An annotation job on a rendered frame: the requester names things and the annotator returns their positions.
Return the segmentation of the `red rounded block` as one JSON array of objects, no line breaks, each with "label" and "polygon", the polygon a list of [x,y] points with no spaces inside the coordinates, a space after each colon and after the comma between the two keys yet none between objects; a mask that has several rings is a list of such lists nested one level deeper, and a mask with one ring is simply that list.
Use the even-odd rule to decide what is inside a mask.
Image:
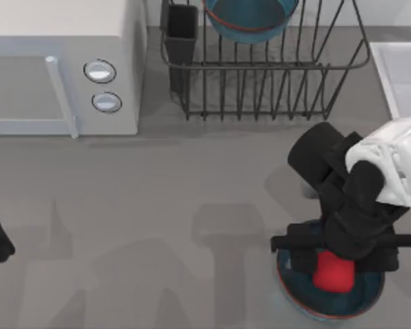
[{"label": "red rounded block", "polygon": [[313,285],[329,293],[348,293],[355,280],[355,262],[338,257],[329,250],[317,254],[317,267],[312,275]]}]

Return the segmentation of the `dark blue bowl with red rim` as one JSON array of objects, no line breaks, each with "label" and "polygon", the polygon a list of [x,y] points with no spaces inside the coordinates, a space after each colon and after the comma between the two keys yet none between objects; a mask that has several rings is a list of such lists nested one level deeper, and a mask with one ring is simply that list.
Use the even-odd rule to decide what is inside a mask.
[{"label": "dark blue bowl with red rim", "polygon": [[290,266],[288,250],[276,255],[279,286],[298,310],[320,321],[344,321],[356,318],[376,305],[385,288],[385,273],[356,273],[348,293],[329,293],[312,283],[314,273],[295,271]]}]

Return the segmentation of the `white sink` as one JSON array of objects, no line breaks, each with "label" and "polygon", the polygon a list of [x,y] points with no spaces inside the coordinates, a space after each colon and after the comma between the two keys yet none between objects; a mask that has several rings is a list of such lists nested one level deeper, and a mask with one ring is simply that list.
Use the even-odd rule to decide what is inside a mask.
[{"label": "white sink", "polygon": [[372,42],[370,48],[390,116],[411,117],[411,42]]}]

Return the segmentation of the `small round microwave knob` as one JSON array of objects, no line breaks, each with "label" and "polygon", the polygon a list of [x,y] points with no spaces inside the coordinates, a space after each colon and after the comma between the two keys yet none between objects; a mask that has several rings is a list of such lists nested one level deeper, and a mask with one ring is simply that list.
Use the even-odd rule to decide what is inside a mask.
[{"label": "small round microwave knob", "polygon": [[104,92],[92,96],[92,106],[102,113],[118,112],[123,105],[121,98],[115,93]]}]

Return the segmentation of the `black cutlery holder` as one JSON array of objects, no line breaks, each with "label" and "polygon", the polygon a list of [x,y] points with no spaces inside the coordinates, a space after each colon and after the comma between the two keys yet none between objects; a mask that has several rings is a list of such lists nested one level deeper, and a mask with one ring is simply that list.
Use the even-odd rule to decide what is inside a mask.
[{"label": "black cutlery holder", "polygon": [[188,69],[178,66],[192,64],[198,34],[198,9],[195,5],[177,4],[162,0],[160,30],[169,64],[170,89],[172,93],[184,92],[184,78],[189,80]]}]

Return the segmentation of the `large round microwave knob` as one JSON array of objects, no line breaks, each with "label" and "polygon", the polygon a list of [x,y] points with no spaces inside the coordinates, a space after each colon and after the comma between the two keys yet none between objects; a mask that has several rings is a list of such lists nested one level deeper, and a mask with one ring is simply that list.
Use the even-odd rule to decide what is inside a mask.
[{"label": "large round microwave knob", "polygon": [[106,60],[97,59],[85,63],[84,75],[96,84],[108,84],[116,78],[116,68]]}]

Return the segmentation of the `pale microwave oven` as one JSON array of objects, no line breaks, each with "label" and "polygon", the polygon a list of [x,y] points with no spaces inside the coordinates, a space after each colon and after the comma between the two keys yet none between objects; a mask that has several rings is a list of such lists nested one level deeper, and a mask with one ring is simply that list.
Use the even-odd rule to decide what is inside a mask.
[{"label": "pale microwave oven", "polygon": [[[147,51],[144,0],[0,0],[0,56],[55,56],[76,114],[79,136],[134,135],[138,131]],[[116,78],[96,84],[85,63],[102,59]],[[92,96],[118,95],[108,114]]]}]

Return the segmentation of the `pale microwave door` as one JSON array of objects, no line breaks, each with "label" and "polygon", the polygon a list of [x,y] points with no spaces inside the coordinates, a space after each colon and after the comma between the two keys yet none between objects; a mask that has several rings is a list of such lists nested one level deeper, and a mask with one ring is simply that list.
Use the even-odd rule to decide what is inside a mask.
[{"label": "pale microwave door", "polygon": [[0,56],[0,135],[70,136],[45,58]]}]

